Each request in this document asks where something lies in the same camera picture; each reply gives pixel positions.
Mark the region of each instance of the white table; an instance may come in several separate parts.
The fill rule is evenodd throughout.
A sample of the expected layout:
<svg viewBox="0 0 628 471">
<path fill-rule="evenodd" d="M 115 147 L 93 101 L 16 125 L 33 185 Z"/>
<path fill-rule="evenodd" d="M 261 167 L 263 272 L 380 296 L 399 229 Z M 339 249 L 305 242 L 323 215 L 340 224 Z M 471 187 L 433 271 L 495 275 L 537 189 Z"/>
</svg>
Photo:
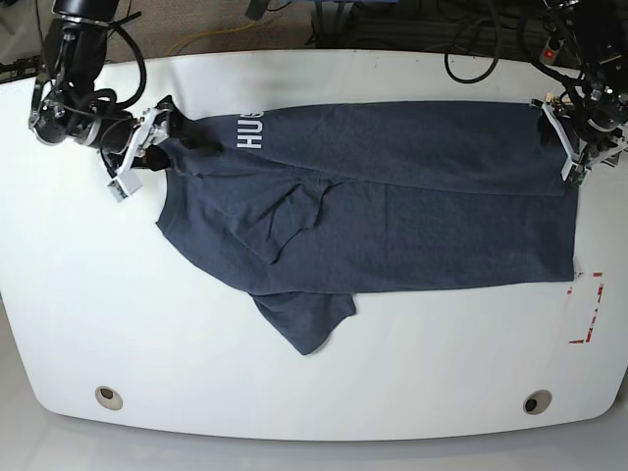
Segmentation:
<svg viewBox="0 0 628 471">
<path fill-rule="evenodd" d="M 456 58 L 461 74 L 486 67 Z M 191 118 L 316 103 L 528 101 L 558 91 L 503 61 L 478 85 L 439 55 L 294 51 L 148 64 L 135 112 L 172 93 Z M 135 65 L 100 85 L 136 87 Z M 359 295 L 316 354 L 301 357 L 247 294 L 191 266 L 153 224 L 162 174 L 122 204 L 95 152 L 46 147 L 26 128 L 32 83 L 0 87 L 0 290 L 40 403 L 64 415 L 173 432 L 282 440 L 448 437 L 585 420 L 612 404 L 628 365 L 628 172 L 582 190 L 574 284 Z M 601 279 L 594 272 L 603 272 Z M 604 292 L 595 331 L 583 339 Z M 573 294 L 567 290 L 573 286 Z M 120 393 L 110 411 L 100 386 Z M 550 408 L 523 412 L 548 390 Z"/>
</svg>

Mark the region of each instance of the gray floor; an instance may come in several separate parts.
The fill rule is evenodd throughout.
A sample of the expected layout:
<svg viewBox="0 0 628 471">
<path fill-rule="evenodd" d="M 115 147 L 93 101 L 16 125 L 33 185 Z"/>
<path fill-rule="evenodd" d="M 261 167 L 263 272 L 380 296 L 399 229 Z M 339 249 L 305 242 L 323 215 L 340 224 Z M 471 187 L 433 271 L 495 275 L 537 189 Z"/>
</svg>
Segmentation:
<svg viewBox="0 0 628 471">
<path fill-rule="evenodd" d="M 130 0 L 121 0 L 118 18 L 123 18 Z M 146 58 L 163 57 L 188 34 L 246 26 L 248 0 L 132 0 L 131 12 L 142 17 L 126 26 Z M 283 5 L 272 0 L 271 7 Z M 267 13 L 256 27 L 241 32 L 219 34 L 196 40 L 183 54 L 257 49 L 297 49 L 305 47 L 311 34 L 311 2 L 294 2 L 277 13 Z M 112 62 L 132 59 L 127 45 L 118 36 L 110 41 Z"/>
</svg>

